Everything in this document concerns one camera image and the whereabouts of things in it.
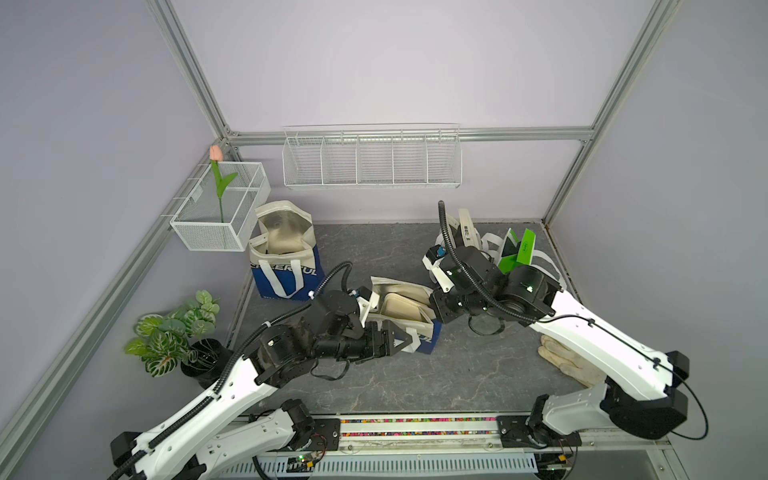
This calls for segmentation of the green white takeout bag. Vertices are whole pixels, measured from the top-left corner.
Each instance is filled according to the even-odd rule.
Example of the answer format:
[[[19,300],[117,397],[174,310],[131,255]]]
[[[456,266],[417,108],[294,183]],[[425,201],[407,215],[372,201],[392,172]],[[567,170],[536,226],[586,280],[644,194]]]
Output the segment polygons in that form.
[[[509,229],[504,237],[488,242],[497,246],[493,258],[503,274],[511,273],[518,267],[529,266],[549,275],[565,289],[565,276],[551,256],[536,248],[536,239],[536,234],[530,229],[526,229],[521,238]]]

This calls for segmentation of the blue beige tote bag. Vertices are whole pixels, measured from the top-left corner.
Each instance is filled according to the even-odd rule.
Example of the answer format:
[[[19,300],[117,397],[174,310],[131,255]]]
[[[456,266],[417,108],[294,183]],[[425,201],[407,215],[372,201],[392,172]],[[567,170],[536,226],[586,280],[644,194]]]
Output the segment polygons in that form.
[[[260,296],[308,301],[325,279],[311,214],[287,200],[255,214],[260,234],[249,240],[248,253]]]

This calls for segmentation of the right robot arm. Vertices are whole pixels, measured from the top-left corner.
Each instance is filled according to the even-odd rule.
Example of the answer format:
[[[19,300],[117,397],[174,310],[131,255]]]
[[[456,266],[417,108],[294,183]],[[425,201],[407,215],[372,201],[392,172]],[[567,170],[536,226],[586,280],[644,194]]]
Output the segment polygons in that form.
[[[532,444],[580,430],[615,426],[656,440],[676,434],[690,403],[690,360],[679,351],[642,345],[582,305],[548,274],[523,265],[504,273],[475,247],[431,247],[422,259],[437,282],[431,295],[439,320],[488,314],[546,335],[596,367],[593,387],[568,395],[541,395],[526,426]]]

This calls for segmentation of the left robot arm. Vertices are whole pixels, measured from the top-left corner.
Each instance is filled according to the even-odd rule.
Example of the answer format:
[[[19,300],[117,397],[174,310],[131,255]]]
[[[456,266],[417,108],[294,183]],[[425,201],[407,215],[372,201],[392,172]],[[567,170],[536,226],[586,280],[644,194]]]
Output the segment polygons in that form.
[[[219,378],[167,420],[145,432],[124,432],[111,444],[114,479],[203,479],[226,460],[223,429],[248,408],[320,359],[346,365],[393,356],[413,342],[391,320],[367,321],[364,297],[317,293],[301,306],[264,322],[232,354]]]

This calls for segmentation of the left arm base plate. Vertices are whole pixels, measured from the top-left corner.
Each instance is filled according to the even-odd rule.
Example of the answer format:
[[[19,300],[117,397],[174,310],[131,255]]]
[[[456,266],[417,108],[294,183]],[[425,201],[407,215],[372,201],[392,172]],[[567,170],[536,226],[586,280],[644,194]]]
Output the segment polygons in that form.
[[[292,451],[337,451],[341,440],[341,421],[338,418],[319,418],[303,421],[293,427],[294,436],[286,449]]]

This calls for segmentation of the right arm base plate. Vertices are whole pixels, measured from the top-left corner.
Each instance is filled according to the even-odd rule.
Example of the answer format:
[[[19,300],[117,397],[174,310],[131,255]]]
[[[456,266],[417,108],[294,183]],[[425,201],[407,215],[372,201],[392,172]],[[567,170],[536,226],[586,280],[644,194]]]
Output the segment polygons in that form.
[[[578,432],[559,434],[541,425],[530,426],[527,415],[500,415],[496,422],[504,448],[580,447],[582,440]]]

